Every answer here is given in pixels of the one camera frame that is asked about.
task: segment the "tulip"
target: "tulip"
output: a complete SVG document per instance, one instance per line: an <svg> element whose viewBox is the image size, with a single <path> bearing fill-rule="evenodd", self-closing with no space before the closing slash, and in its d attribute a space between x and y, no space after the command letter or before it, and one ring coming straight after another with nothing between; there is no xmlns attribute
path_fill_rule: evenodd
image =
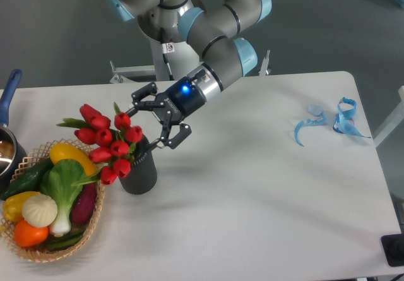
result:
<svg viewBox="0 0 404 281"><path fill-rule="evenodd" d="M94 150L92 150L88 154L88 158L93 162L93 163L101 163L101 162L108 162L109 159L112 158L112 154L109 150L109 147L98 147Z"/></svg>
<svg viewBox="0 0 404 281"><path fill-rule="evenodd" d="M101 170L101 183L103 185L110 185L116 180L116 173L110 167L104 166Z"/></svg>
<svg viewBox="0 0 404 281"><path fill-rule="evenodd" d="M95 131L91 128L81 128L74 131L76 137L83 143L93 145L95 143Z"/></svg>
<svg viewBox="0 0 404 281"><path fill-rule="evenodd" d="M105 129L109 128L111 125L111 120L108 117L105 117L103 115L98 115L95 116L91 121L90 125L95 129L95 130L100 130L100 129Z"/></svg>
<svg viewBox="0 0 404 281"><path fill-rule="evenodd" d="M87 123L90 123L94 117L101 115L99 111L89 106L88 104L85 104L82 107L80 107L80 114L83 116L84 120Z"/></svg>
<svg viewBox="0 0 404 281"><path fill-rule="evenodd" d="M112 133L109 129L100 129L95 133L95 142L99 146L109 146L112 142Z"/></svg>
<svg viewBox="0 0 404 281"><path fill-rule="evenodd" d="M129 153L129 145L126 142L117 140L110 146L111 154L115 157L122 157Z"/></svg>
<svg viewBox="0 0 404 281"><path fill-rule="evenodd" d="M117 129L128 129L131 127L131 118L124 112L115 116L114 125Z"/></svg>
<svg viewBox="0 0 404 281"><path fill-rule="evenodd" d="M112 168L118 177L125 178L131 171L131 163L121 158L114 162Z"/></svg>
<svg viewBox="0 0 404 281"><path fill-rule="evenodd" d="M125 133L125 139L132 143L139 142L143 137L143 130L140 126L129 128Z"/></svg>

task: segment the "bok choy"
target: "bok choy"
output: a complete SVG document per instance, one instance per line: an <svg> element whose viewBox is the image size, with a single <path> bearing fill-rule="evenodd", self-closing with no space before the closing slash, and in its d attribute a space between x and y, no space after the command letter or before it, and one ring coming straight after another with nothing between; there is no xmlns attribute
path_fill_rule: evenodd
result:
<svg viewBox="0 0 404 281"><path fill-rule="evenodd" d="M40 186L43 194L50 196L57 205L57 215L50 224L49 231L55 237L61 237L70 231L70 211L83 186L71 184L86 178L84 168L76 160L61 160L48 171Z"/></svg>

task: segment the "green cucumber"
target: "green cucumber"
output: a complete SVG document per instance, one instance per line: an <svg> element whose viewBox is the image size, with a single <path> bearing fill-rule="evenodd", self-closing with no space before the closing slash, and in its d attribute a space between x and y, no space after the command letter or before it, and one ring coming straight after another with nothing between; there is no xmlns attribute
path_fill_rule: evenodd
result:
<svg viewBox="0 0 404 281"><path fill-rule="evenodd" d="M66 248L70 248L83 238L84 231L85 228L75 230L60 238L50 239L45 242L45 247L48 251L61 251Z"/></svg>
<svg viewBox="0 0 404 281"><path fill-rule="evenodd" d="M14 181L11 181L9 186L0 194L1 200L14 196L25 191L39 191L40 182L44 174L52 169L53 163L50 158L46 158L37 162L30 167L24 174L19 176Z"/></svg>

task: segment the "purple eggplant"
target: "purple eggplant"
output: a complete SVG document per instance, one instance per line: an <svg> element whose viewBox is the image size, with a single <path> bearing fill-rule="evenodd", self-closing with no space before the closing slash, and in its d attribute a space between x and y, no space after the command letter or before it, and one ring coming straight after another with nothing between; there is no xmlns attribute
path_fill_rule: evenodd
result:
<svg viewBox="0 0 404 281"><path fill-rule="evenodd" d="M86 224L90 221L95 208L97 198L97 185L95 183L86 184L81 191L77 202L71 211L71 221L75 224Z"/></svg>

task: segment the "saucepan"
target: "saucepan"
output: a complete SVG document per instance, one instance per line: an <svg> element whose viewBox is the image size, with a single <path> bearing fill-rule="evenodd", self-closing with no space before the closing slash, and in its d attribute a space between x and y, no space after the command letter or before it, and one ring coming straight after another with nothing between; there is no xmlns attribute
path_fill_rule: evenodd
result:
<svg viewBox="0 0 404 281"><path fill-rule="evenodd" d="M0 98L0 193L8 187L18 164L27 155L15 135L8 129L9 107L21 76L19 69L11 72Z"/></svg>

